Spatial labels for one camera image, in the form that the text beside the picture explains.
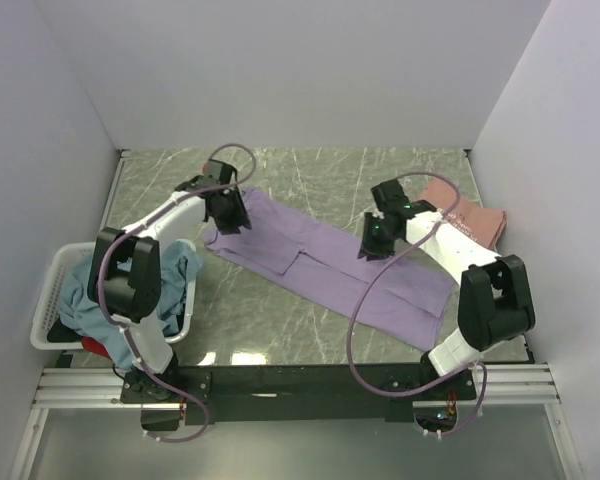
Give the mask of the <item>purple t shirt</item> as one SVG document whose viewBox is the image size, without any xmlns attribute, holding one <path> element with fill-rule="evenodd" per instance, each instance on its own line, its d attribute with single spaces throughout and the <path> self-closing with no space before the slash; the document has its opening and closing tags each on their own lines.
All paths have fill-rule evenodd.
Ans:
<svg viewBox="0 0 600 480">
<path fill-rule="evenodd" d="M 358 259 L 357 237 L 257 187 L 245 188 L 242 198 L 252 228 L 234 235 L 207 229 L 203 242 L 212 253 L 419 350 L 435 345 L 451 278 L 405 258 L 392 267 Z"/>
</svg>

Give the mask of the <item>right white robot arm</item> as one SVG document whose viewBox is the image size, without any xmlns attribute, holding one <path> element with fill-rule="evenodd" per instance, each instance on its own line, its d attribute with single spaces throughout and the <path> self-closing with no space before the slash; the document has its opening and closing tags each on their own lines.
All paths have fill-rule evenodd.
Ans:
<svg viewBox="0 0 600 480">
<path fill-rule="evenodd" d="M 365 219 L 360 255 L 384 259 L 400 239 L 420 249 L 459 286 L 457 328 L 424 355 L 424 380 L 447 379 L 494 347 L 535 327 L 526 266 L 462 233 L 427 201 L 381 201 Z"/>
</svg>

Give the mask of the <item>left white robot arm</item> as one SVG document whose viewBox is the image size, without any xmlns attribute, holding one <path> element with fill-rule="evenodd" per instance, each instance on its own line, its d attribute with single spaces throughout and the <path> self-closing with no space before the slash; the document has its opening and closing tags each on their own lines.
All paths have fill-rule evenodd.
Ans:
<svg viewBox="0 0 600 480">
<path fill-rule="evenodd" d="M 88 296 L 122 336 L 133 365 L 162 374 L 173 350 L 156 313 L 161 296 L 161 254 L 188 236 L 186 229 L 212 219 L 222 234 L 251 227 L 237 187 L 176 191 L 141 220 L 123 228 L 106 227 L 95 241 Z"/>
</svg>

